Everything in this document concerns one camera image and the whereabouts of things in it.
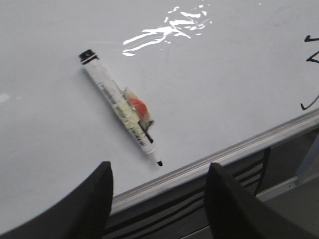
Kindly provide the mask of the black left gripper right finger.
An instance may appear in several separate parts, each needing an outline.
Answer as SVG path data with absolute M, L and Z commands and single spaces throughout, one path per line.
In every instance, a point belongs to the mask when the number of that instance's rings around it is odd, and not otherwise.
M 215 239 L 315 239 L 241 186 L 220 164 L 206 175 L 204 208 Z

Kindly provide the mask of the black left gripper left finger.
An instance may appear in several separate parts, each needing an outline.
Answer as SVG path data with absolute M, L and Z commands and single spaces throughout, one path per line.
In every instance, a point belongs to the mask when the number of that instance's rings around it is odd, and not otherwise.
M 1 238 L 100 239 L 112 200 L 113 172 L 104 161 L 60 202 Z

